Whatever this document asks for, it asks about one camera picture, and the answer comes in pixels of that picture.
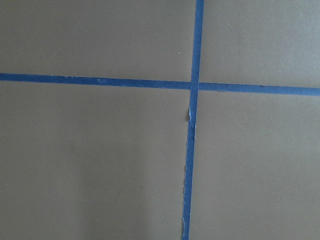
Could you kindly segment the long blue tape strip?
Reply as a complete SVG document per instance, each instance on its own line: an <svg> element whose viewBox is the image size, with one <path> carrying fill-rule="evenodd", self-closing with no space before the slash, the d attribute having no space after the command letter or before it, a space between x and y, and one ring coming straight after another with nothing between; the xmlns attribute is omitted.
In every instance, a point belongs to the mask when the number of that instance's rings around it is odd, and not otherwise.
<svg viewBox="0 0 320 240"><path fill-rule="evenodd" d="M16 73L1 73L0 79L2 81L12 81L12 82L114 86L114 87L175 89L175 90L189 90L191 88L190 82L147 80L147 79L34 75L34 74L16 74ZM198 85L198 89L200 91L213 91L213 92L259 93L259 94L298 95L298 96L317 96L317 97L320 95L319 88L295 87L295 86L200 82Z"/></svg>

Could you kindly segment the crossing blue tape strip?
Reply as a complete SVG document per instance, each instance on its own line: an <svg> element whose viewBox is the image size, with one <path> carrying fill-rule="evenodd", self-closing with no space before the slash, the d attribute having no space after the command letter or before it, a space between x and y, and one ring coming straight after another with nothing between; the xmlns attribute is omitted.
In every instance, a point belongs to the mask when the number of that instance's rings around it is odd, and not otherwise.
<svg viewBox="0 0 320 240"><path fill-rule="evenodd" d="M186 156L185 156L185 173L184 173L184 192L183 192L183 210L182 210L182 240L188 240L190 237L190 220L192 207L192 185L193 170L196 144L196 124L197 124L197 107L199 94L199 77L201 65L202 49L202 32L203 32L203 0L195 2L195 18L192 47L192 65L191 79L189 89L189 120L187 128Z"/></svg>

